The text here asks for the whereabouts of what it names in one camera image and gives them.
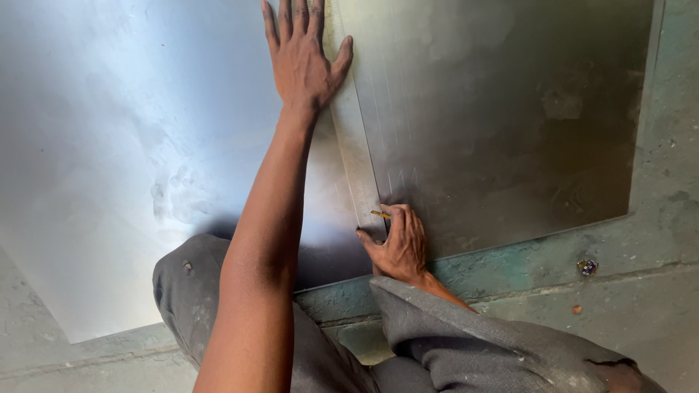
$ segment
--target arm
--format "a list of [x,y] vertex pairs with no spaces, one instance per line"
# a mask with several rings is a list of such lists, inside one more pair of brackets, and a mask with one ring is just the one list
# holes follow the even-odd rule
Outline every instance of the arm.
[[365,231],[356,232],[374,263],[374,275],[403,281],[475,313],[476,310],[454,296],[427,271],[427,239],[415,210],[408,205],[381,205],[381,209],[391,215],[391,231],[385,243],[377,244]]
[[334,63],[323,55],[323,0],[314,0],[310,15],[305,0],[296,0],[293,24],[289,0],[282,0],[279,35],[271,6],[261,6],[283,107],[224,260],[218,315],[195,393],[289,391],[308,150],[318,113],[352,61],[351,37]]

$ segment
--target concrete floor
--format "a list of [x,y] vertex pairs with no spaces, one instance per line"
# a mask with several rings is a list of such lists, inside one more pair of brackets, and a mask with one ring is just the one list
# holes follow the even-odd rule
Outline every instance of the concrete floor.
[[[485,315],[579,334],[636,359],[669,392],[699,392],[697,20],[699,0],[668,0],[633,214],[431,265]],[[583,257],[600,262],[596,277],[576,272]],[[297,300],[366,364],[390,356],[366,280]],[[195,377],[162,324],[69,345],[0,250],[0,392],[190,392]]]

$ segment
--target yellow pencil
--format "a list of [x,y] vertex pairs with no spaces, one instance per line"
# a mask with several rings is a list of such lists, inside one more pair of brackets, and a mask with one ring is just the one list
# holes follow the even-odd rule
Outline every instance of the yellow pencil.
[[387,215],[386,213],[381,213],[380,211],[372,210],[372,211],[371,211],[371,214],[380,215],[381,217],[387,218],[387,219],[389,219],[389,220],[391,219],[391,216],[390,216],[390,215]]

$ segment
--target aluminum sheet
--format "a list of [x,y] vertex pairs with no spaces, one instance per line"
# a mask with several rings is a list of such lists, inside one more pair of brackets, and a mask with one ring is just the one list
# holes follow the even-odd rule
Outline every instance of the aluminum sheet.
[[628,212],[653,7],[340,3],[381,200],[413,206],[432,258]]
[[[152,269],[230,236],[281,101],[259,1],[0,3],[0,245],[70,342],[160,322]],[[298,288],[370,273],[332,118]]]

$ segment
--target steel ruler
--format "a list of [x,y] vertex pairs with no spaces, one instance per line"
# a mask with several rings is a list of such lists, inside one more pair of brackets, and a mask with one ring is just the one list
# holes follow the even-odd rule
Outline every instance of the steel ruler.
[[[326,0],[323,49],[329,60],[335,59],[345,37],[338,0]],[[359,110],[359,97],[351,69],[347,73],[345,83],[331,102],[330,109],[333,113],[345,172],[347,172],[356,220],[359,227],[372,235],[375,240],[384,241],[387,236],[384,219],[371,213],[372,210],[381,211],[379,190],[376,186],[369,144]]]

